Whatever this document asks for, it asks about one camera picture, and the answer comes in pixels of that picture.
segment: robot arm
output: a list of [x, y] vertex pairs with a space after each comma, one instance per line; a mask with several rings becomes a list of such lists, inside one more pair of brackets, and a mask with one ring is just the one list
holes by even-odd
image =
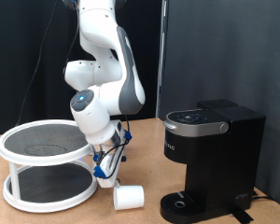
[[98, 157], [94, 168], [98, 182], [111, 188], [129, 137], [120, 121], [111, 121], [110, 116], [136, 114], [146, 100], [128, 36], [116, 23], [115, 8], [125, 0], [79, 0], [76, 6], [71, 0], [63, 2], [72, 9], [77, 6], [80, 45], [96, 59], [70, 62], [66, 67], [65, 80], [78, 91], [71, 111]]

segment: table surface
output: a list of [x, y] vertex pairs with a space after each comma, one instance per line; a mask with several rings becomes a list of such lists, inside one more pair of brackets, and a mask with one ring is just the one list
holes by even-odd
[[[160, 215], [160, 200], [166, 194], [185, 187], [186, 165], [169, 161], [163, 155], [165, 128], [159, 119], [130, 122], [133, 140], [126, 146], [127, 161], [120, 165], [121, 185], [142, 185], [146, 195], [144, 208], [116, 211], [113, 189], [102, 189], [84, 203], [61, 212], [32, 214], [11, 207], [3, 198], [4, 181], [9, 175], [8, 162], [0, 156], [0, 223], [168, 223]], [[83, 158], [91, 163], [91, 157]], [[254, 224], [280, 224], [280, 204], [270, 200], [256, 200], [246, 211]], [[232, 216], [203, 221], [205, 224], [238, 224]]]

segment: black curtain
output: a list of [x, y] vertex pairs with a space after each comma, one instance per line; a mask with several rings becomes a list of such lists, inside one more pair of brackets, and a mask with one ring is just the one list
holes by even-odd
[[[15, 126], [35, 70], [41, 40], [55, 1], [0, 1], [0, 134]], [[131, 41], [147, 102], [130, 119], [155, 116], [161, 0], [130, 0], [117, 12], [119, 26]], [[77, 28], [77, 14], [59, 0], [42, 52], [35, 82], [28, 93], [21, 123], [39, 119], [73, 119], [69, 102], [75, 91], [63, 78], [67, 51]], [[70, 61], [92, 60], [78, 39]]]
[[280, 0], [169, 0], [167, 16], [160, 118], [216, 99], [266, 115], [256, 187], [280, 203]]

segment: black coffee maker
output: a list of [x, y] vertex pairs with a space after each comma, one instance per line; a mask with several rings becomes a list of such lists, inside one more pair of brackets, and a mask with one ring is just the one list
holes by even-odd
[[161, 215], [177, 224], [244, 211], [254, 192], [265, 116], [226, 100], [198, 108], [163, 123], [165, 156], [187, 165], [185, 190], [161, 199]]

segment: robot cable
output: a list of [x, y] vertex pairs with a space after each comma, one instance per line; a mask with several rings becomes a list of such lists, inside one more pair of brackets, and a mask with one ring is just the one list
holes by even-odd
[[51, 14], [50, 19], [49, 19], [48, 27], [47, 27], [46, 32], [45, 32], [45, 34], [44, 34], [44, 36], [43, 36], [43, 39], [42, 39], [42, 41], [41, 41], [40, 49], [39, 49], [39, 56], [38, 56], [38, 60], [37, 60], [35, 72], [34, 72], [32, 78], [31, 78], [31, 81], [30, 81], [30, 83], [29, 83], [28, 89], [27, 89], [27, 91], [26, 91], [26, 93], [25, 93], [25, 96], [24, 96], [24, 99], [23, 99], [23, 101], [22, 101], [22, 104], [21, 104], [21, 111], [20, 111], [20, 115], [19, 115], [19, 120], [18, 120], [17, 124], [15, 125], [15, 127], [17, 127], [17, 126], [20, 125], [20, 123], [21, 123], [22, 110], [23, 110], [24, 105], [25, 105], [25, 102], [26, 102], [26, 98], [27, 98], [28, 91], [30, 90], [30, 88], [31, 88], [31, 86], [32, 86], [32, 83], [33, 83], [34, 80], [35, 80], [35, 75], [36, 75], [36, 72], [37, 72], [37, 70], [38, 70], [38, 66], [39, 66], [39, 64], [40, 64], [40, 60], [41, 60], [42, 48], [43, 48], [43, 45], [44, 45], [46, 36], [47, 36], [47, 34], [48, 34], [48, 31], [49, 31], [50, 24], [51, 24], [51, 22], [52, 22], [53, 16], [54, 16], [54, 14], [55, 14], [55, 9], [56, 9], [56, 6], [57, 6], [58, 1], [59, 1], [59, 0], [56, 0], [56, 2], [55, 2], [55, 4], [54, 4], [54, 8], [53, 8], [52, 14]]
[[77, 29], [76, 29], [76, 34], [75, 34], [74, 40], [73, 40], [73, 42], [72, 42], [72, 44], [71, 44], [71, 47], [69, 48], [69, 50], [68, 50], [68, 52], [67, 52], [67, 56], [66, 56], [66, 60], [65, 60], [65, 66], [64, 66], [64, 69], [63, 69], [63, 75], [65, 74], [66, 66], [67, 66], [67, 64], [68, 64], [69, 57], [70, 57], [70, 55], [71, 55], [73, 46], [74, 46], [74, 44], [75, 44], [75, 42], [76, 42], [76, 40], [77, 40], [77, 35], [78, 35], [78, 31], [79, 31], [79, 19], [78, 19], [78, 16], [79, 16], [79, 15], [78, 15], [78, 10], [77, 10], [77, 1], [75, 1], [75, 2], [73, 2], [73, 3], [75, 3], [75, 5], [76, 5], [76, 12], [77, 12]]

